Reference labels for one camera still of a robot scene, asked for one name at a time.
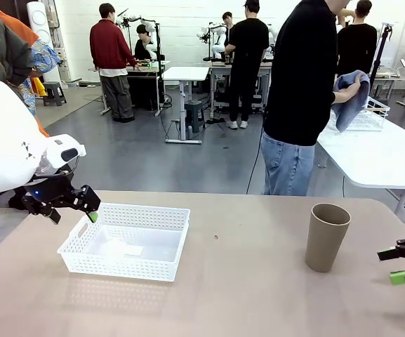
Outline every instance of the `white shirt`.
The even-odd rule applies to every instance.
[[[104,77],[116,77],[127,75],[127,69],[99,69],[99,74]]]

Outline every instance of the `dish rack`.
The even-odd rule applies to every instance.
[[[382,131],[385,119],[391,110],[372,97],[369,97],[367,108],[362,110],[347,127],[346,131]],[[336,129],[336,115],[331,112],[331,128]]]
[[[58,253],[70,272],[173,282],[189,219],[189,209],[102,203]]]

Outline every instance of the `black stool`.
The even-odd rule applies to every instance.
[[[205,128],[204,112],[200,100],[189,100],[185,103],[185,110],[187,111],[186,124],[191,125],[194,133],[199,132],[200,126]]]
[[[45,82],[43,85],[47,94],[47,96],[43,97],[43,104],[45,106],[46,103],[55,103],[58,107],[61,107],[62,103],[67,102],[59,82]]]

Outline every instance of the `white wall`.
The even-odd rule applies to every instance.
[[[93,63],[88,37],[90,28],[100,16],[102,0],[55,0],[72,78],[81,77],[97,81],[98,76],[88,71]],[[259,17],[265,23],[280,26],[299,0],[261,0]],[[129,13],[155,19],[161,24],[162,53],[173,65],[203,65],[208,56],[208,46],[200,42],[196,33],[209,22],[221,22],[221,15],[231,11],[234,20],[244,19],[244,0],[112,0],[120,13],[129,7]],[[348,8],[354,8],[352,1]],[[369,23],[379,27],[382,21],[394,22],[393,39],[399,46],[399,54],[405,54],[405,0],[373,0],[374,8]],[[137,40],[135,28],[131,29],[133,44]]]

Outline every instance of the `dark green jacket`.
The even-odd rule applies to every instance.
[[[32,71],[30,47],[0,21],[0,81],[9,81],[19,86]]]

